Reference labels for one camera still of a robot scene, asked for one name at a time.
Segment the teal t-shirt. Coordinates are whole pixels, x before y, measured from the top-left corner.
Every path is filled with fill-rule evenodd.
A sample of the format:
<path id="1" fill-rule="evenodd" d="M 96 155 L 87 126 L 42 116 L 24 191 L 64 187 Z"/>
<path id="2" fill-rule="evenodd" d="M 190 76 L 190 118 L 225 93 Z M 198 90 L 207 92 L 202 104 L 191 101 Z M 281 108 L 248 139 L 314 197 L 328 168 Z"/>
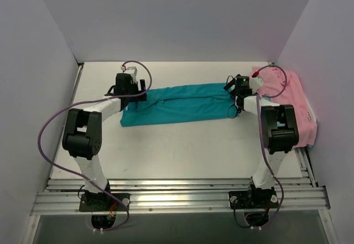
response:
<path id="1" fill-rule="evenodd" d="M 151 89 L 146 101 L 128 105 L 120 124 L 133 127 L 228 118 L 235 114 L 235 101 L 223 87 L 223 83 L 211 83 Z"/>

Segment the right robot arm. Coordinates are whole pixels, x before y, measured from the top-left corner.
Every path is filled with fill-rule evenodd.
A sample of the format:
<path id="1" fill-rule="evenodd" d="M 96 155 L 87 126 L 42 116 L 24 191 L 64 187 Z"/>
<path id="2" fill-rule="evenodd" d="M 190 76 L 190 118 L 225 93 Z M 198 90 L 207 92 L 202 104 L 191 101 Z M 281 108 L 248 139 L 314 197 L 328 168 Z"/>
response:
<path id="1" fill-rule="evenodd" d="M 240 74 L 228 78 L 224 90 L 235 101 L 236 113 L 245 111 L 258 118 L 262 159 L 251 177 L 254 186 L 246 192 L 246 202 L 257 207 L 266 199 L 264 190 L 274 188 L 285 156 L 299 141 L 293 105 L 281 105 L 261 97 L 257 90 L 264 84 L 259 76 Z"/>

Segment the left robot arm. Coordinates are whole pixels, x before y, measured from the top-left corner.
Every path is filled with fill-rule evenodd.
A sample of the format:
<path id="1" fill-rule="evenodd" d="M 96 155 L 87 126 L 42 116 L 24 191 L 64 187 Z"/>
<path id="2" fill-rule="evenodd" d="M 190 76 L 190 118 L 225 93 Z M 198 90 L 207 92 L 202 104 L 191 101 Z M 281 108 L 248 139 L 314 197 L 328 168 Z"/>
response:
<path id="1" fill-rule="evenodd" d="M 86 176 L 85 196 L 98 210 L 111 206 L 110 184 L 104 176 L 98 153 L 102 147 L 102 124 L 112 115 L 127 109 L 130 103 L 146 101 L 145 80 L 137 79 L 137 68 L 129 67 L 116 75 L 108 90 L 107 101 L 84 109 L 72 108 L 67 114 L 62 147 Z"/>

